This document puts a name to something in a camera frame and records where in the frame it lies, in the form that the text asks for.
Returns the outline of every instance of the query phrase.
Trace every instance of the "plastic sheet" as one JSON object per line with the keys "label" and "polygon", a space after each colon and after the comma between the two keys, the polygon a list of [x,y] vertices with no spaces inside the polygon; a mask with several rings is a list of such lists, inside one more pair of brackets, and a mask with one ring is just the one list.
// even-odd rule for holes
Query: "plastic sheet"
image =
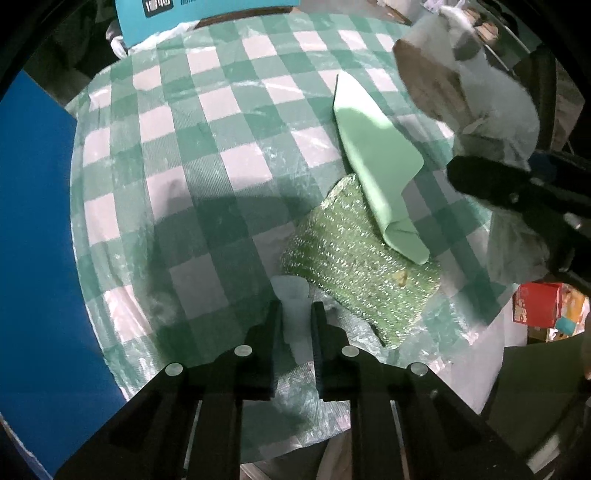
{"label": "plastic sheet", "polygon": [[[403,196],[447,273],[441,294],[465,304],[468,319],[444,304],[412,344],[381,358],[443,364],[506,303],[511,292],[482,265],[488,218],[441,170],[452,156],[449,129],[418,112],[398,76],[391,49],[406,30],[344,15],[211,25],[117,62],[70,104],[80,284],[128,398],[167,363],[211,362],[263,320],[295,224],[345,175],[332,114],[341,70],[423,154]],[[347,322],[362,339],[368,326]],[[278,372],[276,397],[243,409],[242,462],[349,427],[348,404],[321,402],[313,364],[297,365],[287,345]]]}

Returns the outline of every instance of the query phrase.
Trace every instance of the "wrinkled plastic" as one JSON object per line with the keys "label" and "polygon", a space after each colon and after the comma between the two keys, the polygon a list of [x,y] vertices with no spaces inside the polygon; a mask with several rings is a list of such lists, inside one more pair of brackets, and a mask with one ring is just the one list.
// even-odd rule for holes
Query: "wrinkled plastic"
{"label": "wrinkled plastic", "polygon": [[[540,122],[526,90],[491,67],[464,13],[438,7],[395,48],[400,75],[417,106],[456,134],[455,155],[474,155],[530,170]],[[544,241],[519,215],[494,210],[488,248],[491,279],[502,284],[547,273]]]}
{"label": "wrinkled plastic", "polygon": [[[80,285],[127,398],[169,362],[213,361],[264,319],[295,223],[345,175],[332,117],[343,69],[424,154],[402,194],[421,238],[439,245],[442,295],[466,302],[461,317],[443,302],[380,359],[444,365],[509,299],[482,269],[486,215],[441,171],[449,129],[417,112],[397,75],[391,49],[406,30],[343,15],[224,22],[115,63],[69,105]],[[446,237],[448,218],[464,233]],[[369,326],[345,316],[352,341],[381,352]],[[319,400],[313,363],[297,365],[284,342],[280,354],[275,398],[243,408],[242,462],[349,428],[347,402]]]}
{"label": "wrinkled plastic", "polygon": [[305,278],[278,275],[271,279],[273,292],[281,300],[283,313],[283,340],[290,346],[298,365],[314,359],[310,316],[312,300],[310,286]]}
{"label": "wrinkled plastic", "polygon": [[408,338],[396,349],[387,349],[367,322],[329,295],[312,287],[310,296],[324,303],[328,322],[344,329],[351,345],[396,367],[406,368],[417,361],[429,365],[478,414],[501,369],[504,347],[523,346],[527,341],[527,328],[513,322],[511,302],[484,327],[465,321],[440,293],[413,324]]}
{"label": "wrinkled plastic", "polygon": [[119,21],[115,19],[109,24],[105,37],[111,45],[111,49],[113,50],[115,56],[117,56],[118,59],[124,59],[127,55],[132,55],[139,51],[151,50],[152,48],[155,48],[156,45],[162,43],[165,40],[169,40],[190,30],[194,30],[197,25],[199,25],[199,20],[179,23],[176,27],[164,32],[156,32],[155,34],[150,35],[144,41],[139,42],[137,45],[129,48],[125,44],[125,39],[121,33]]}

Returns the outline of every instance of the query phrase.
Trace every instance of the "tablecloth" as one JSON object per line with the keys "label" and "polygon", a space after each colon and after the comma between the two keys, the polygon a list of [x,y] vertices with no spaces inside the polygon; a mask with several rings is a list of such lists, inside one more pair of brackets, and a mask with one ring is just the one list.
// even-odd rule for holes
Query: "tablecloth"
{"label": "tablecloth", "polygon": [[[212,361],[264,317],[294,225],[345,174],[341,70],[423,153],[404,198],[445,270],[444,301],[389,361],[445,362],[495,318],[511,291],[483,266],[489,215],[448,184],[452,133],[404,90],[391,49],[405,28],[329,14],[211,25],[108,67],[69,105],[80,284],[126,397],[168,362]],[[280,374],[272,402],[245,405],[243,462],[349,427],[347,403],[318,400],[312,364],[287,352]]]}

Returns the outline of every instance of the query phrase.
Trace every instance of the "green checkered tablecloth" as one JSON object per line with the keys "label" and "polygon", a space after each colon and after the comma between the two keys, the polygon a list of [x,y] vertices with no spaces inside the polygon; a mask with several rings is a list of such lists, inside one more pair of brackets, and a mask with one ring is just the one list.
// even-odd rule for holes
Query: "green checkered tablecloth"
{"label": "green checkered tablecloth", "polygon": [[[404,198],[445,270],[446,301],[418,323],[414,359],[429,343],[427,360],[445,361],[500,311],[510,291],[483,267],[488,217],[443,170],[452,134],[418,113],[397,74],[405,29],[343,15],[225,22],[117,62],[69,105],[80,284],[128,398],[168,362],[214,360],[264,317],[294,224],[345,174],[332,112],[341,70],[425,158]],[[285,351],[280,374],[273,402],[245,405],[243,462],[349,426],[346,403],[318,400],[311,364]]]}

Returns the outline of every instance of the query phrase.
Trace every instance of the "light green paper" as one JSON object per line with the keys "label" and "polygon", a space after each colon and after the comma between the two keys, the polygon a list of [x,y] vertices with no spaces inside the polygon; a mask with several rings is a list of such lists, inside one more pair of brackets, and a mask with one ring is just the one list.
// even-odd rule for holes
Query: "light green paper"
{"label": "light green paper", "polygon": [[333,105],[339,135],[384,242],[418,265],[429,258],[408,217],[402,190],[423,157],[350,74],[340,72]]}

